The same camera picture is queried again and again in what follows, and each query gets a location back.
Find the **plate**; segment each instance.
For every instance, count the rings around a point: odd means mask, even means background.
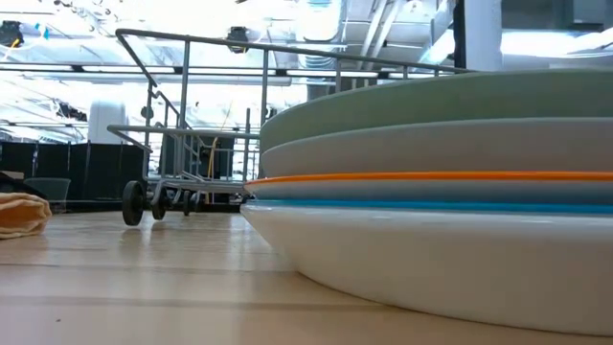
[[[339,173],[251,181],[257,199],[613,204],[613,172]]]
[[[374,127],[459,120],[611,117],[610,89],[611,69],[468,73],[364,87],[309,101],[276,115],[261,128],[261,152],[317,135]]]
[[[269,149],[266,176],[414,171],[611,172],[613,118],[506,119],[386,126]]]
[[[241,211],[328,287],[466,320],[613,335],[613,218],[266,202]]]

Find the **black panel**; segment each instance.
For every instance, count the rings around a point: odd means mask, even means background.
[[[124,191],[124,187],[129,181],[143,180],[143,159],[145,152],[135,146],[122,145],[120,147],[120,180],[119,191],[120,195]]]
[[[69,145],[38,145],[35,176],[70,178],[69,155]]]
[[[88,144],[76,144],[70,147],[70,171],[68,172],[68,178],[71,179],[71,183],[68,190],[69,200],[84,200],[87,150]]]
[[[91,144],[85,181],[85,199],[118,199],[121,145]]]
[[[32,177],[36,144],[0,143],[0,171],[24,173]]]

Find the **yellow cloth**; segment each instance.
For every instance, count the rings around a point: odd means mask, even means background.
[[[51,217],[49,202],[35,195],[0,193],[0,240],[38,235]]]

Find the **metal frame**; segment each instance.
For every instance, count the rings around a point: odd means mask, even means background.
[[[148,99],[147,99],[147,114],[151,113],[151,100],[162,98],[166,104],[165,111],[165,120],[163,124],[156,123],[153,126],[150,123],[150,118],[147,116],[146,125],[145,126],[118,126],[118,125],[110,125],[107,129],[119,136],[120,138],[126,140],[129,143],[143,149],[145,151],[145,158],[143,164],[143,179],[147,182],[156,184],[155,194],[153,200],[157,200],[159,197],[159,191],[162,187],[171,187],[177,189],[177,195],[180,195],[181,190],[189,190],[196,192],[207,192],[207,193],[239,193],[242,194],[243,191],[243,183],[247,180],[247,167],[248,167],[248,157],[249,157],[249,142],[251,140],[259,140],[258,134],[251,133],[250,119],[251,113],[249,109],[247,109],[247,125],[245,132],[228,132],[221,130],[204,130],[204,129],[193,129],[187,122],[185,118],[186,109],[187,109],[187,91],[189,84],[189,74],[190,74],[190,48],[192,43],[208,43],[215,45],[224,45],[224,46],[238,46],[242,48],[248,49],[256,49],[263,51],[263,62],[262,62],[262,76],[261,76],[261,125],[265,122],[266,117],[266,103],[267,103],[267,87],[268,87],[268,55],[270,52],[281,52],[281,53],[290,53],[290,54],[299,54],[299,55],[309,55],[309,56],[318,56],[324,58],[334,58],[336,60],[336,73],[334,77],[334,85],[335,92],[340,92],[341,90],[341,60],[350,60],[350,61],[358,61],[358,63],[368,62],[369,65],[373,63],[382,64],[382,65],[391,65],[391,66],[399,66],[402,69],[402,76],[406,80],[408,79],[408,69],[409,68],[420,68],[420,69],[429,69],[434,71],[435,77],[439,75],[441,71],[450,72],[450,73],[466,73],[472,72],[466,69],[454,68],[454,67],[446,67],[439,65],[430,65],[425,63],[416,63],[416,62],[406,62],[406,61],[397,61],[376,57],[364,57],[364,56],[354,56],[349,54],[341,54],[341,53],[331,53],[331,52],[322,52],[316,50],[309,49],[300,49],[300,48],[291,48],[284,46],[275,46],[270,44],[260,44],[260,43],[247,43],[247,42],[237,42],[230,41],[225,39],[218,38],[209,38],[209,37],[198,37],[191,36],[187,34],[167,34],[167,33],[157,33],[152,31],[141,31],[141,30],[132,30],[132,29],[119,29],[116,32],[117,38],[120,43],[127,50],[129,55],[134,59],[134,62],[141,68],[143,74],[148,79]],[[153,89],[157,87],[159,84],[152,76],[152,74],[147,70],[144,63],[138,58],[130,44],[127,42],[125,37],[127,35],[134,35],[139,37],[150,37],[150,38],[158,38],[158,39],[169,39],[169,40],[179,40],[185,42],[184,48],[184,58],[183,58],[183,66],[182,66],[182,82],[181,82],[181,106],[180,110],[177,110],[174,105],[170,102],[170,100],[164,95],[163,92],[157,90],[153,92]],[[168,115],[169,109],[174,112],[177,116],[177,124],[176,128],[170,128],[168,125]],[[134,132],[143,132],[145,134],[145,142],[140,143],[125,134],[125,132],[134,131]],[[151,178],[148,176],[148,160],[149,155],[152,153],[151,148],[149,147],[149,135],[151,133],[162,133],[167,134],[170,137],[175,139],[175,155],[173,162],[173,176],[166,176],[166,161],[164,150],[162,149],[161,157],[160,157],[160,168],[161,168],[161,177],[160,178]],[[241,182],[222,182],[222,181],[214,181],[212,178],[203,177],[199,174],[196,169],[194,173],[192,171],[192,165],[190,165],[189,171],[184,171],[185,167],[185,153],[189,153],[190,162],[193,162],[193,157],[196,156],[196,166],[200,165],[200,149],[210,149],[211,147],[206,146],[200,136],[210,136],[210,137],[221,137],[221,138],[242,138],[245,139],[245,148],[243,150],[244,161],[243,161],[243,178]],[[197,149],[193,149],[193,145],[188,145],[187,138],[190,138],[190,144],[193,143],[193,138],[195,137],[198,140]],[[178,201],[178,196],[175,197],[174,202]]]

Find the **cart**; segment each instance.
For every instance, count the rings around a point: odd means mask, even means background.
[[[414,62],[406,62],[406,61],[398,61],[398,60],[389,60],[383,58],[376,57],[363,57],[363,56],[354,56],[348,54],[340,54],[340,53],[331,53],[331,52],[323,52],[316,50],[308,50],[308,49],[300,49],[300,48],[291,48],[285,46],[277,46],[271,44],[262,44],[262,43],[247,43],[247,42],[237,42],[230,41],[225,39],[217,39],[217,38],[209,38],[209,37],[198,37],[184,34],[167,34],[167,33],[157,33],[151,31],[141,31],[141,30],[132,30],[132,29],[119,29],[116,32],[117,38],[120,43],[125,47],[130,56],[134,59],[134,62],[140,67],[143,71],[143,74],[148,79],[148,98],[147,98],[147,114],[151,114],[151,102],[153,99],[162,99],[165,104],[165,121],[164,123],[155,123],[152,124],[150,120],[150,116],[146,116],[146,125],[145,126],[120,126],[120,125],[110,125],[107,129],[119,136],[123,140],[131,143],[145,152],[144,162],[143,162],[143,181],[147,184],[154,186],[152,198],[149,199],[147,196],[147,189],[141,183],[141,181],[130,181],[125,185],[123,199],[122,199],[122,208],[123,208],[123,216],[124,222],[127,225],[138,225],[143,217],[144,210],[147,204],[150,204],[151,212],[155,219],[163,219],[166,211],[169,210],[174,205],[178,204],[180,201],[183,201],[183,212],[185,215],[190,213],[190,197],[191,193],[227,193],[227,194],[238,194],[245,195],[246,192],[243,189],[244,182],[247,179],[247,157],[249,155],[249,141],[257,141],[259,140],[259,135],[250,132],[249,120],[247,121],[246,129],[243,132],[228,132],[222,130],[204,130],[204,129],[193,129],[187,122],[185,118],[186,109],[187,109],[187,91],[188,91],[188,76],[190,74],[190,46],[192,43],[208,43],[215,45],[222,45],[228,47],[241,47],[244,49],[255,49],[263,51],[263,62],[262,62],[262,72],[261,72],[261,121],[260,124],[266,120],[266,101],[267,101],[267,87],[268,87],[268,76],[269,68],[268,58],[270,53],[290,53],[290,54],[298,54],[298,55],[306,55],[306,56],[316,56],[323,58],[332,58],[335,60],[335,72],[333,72],[334,77],[334,90],[335,92],[341,92],[341,80],[343,77],[349,76],[352,72],[365,72],[365,71],[342,71],[341,70],[341,60],[351,60],[351,61],[362,61],[369,62],[369,64],[377,63],[386,66],[394,66],[396,68],[401,67],[402,69],[402,79],[409,79],[409,70],[421,69],[421,70],[431,70],[434,71],[434,76],[438,77],[441,72],[445,73],[466,73],[471,72],[466,69],[439,66],[439,65],[430,65],[424,63],[414,63]],[[136,55],[130,44],[126,40],[126,36],[139,36],[139,37],[149,37],[149,38],[158,38],[158,39],[166,39],[166,40],[177,40],[184,42],[184,59],[183,66],[181,67],[181,104],[180,109],[176,109],[176,107],[171,103],[169,98],[161,91],[156,89],[158,87],[158,82],[152,76],[152,74],[148,71],[144,63],[139,59]],[[380,71],[371,71],[375,72],[376,75],[379,73],[383,73]],[[170,127],[168,124],[169,111],[172,111],[177,118],[175,127]],[[145,142],[140,143],[137,140],[129,137],[127,132],[142,132],[145,134]],[[151,133],[161,133],[166,134],[172,137],[175,140],[175,155],[172,159],[172,174],[166,174],[166,167],[169,164],[166,159],[165,151],[162,149],[160,167],[161,167],[161,176],[154,177],[148,175],[148,163],[149,163],[149,155],[153,153],[153,150],[149,144],[149,135]],[[196,166],[198,167],[200,164],[200,150],[206,149],[207,146],[202,142],[202,136],[210,136],[217,138],[240,138],[245,139],[244,146],[244,159],[243,159],[243,172],[242,172],[242,181],[234,182],[234,181],[220,181],[214,180],[213,178],[204,177],[198,172],[186,171],[184,169],[185,162],[187,159],[192,162],[194,159],[196,160]],[[193,148],[193,143],[196,142],[196,149]],[[260,169],[259,178],[263,177],[263,173]],[[174,197],[169,197],[169,190],[175,190]]]

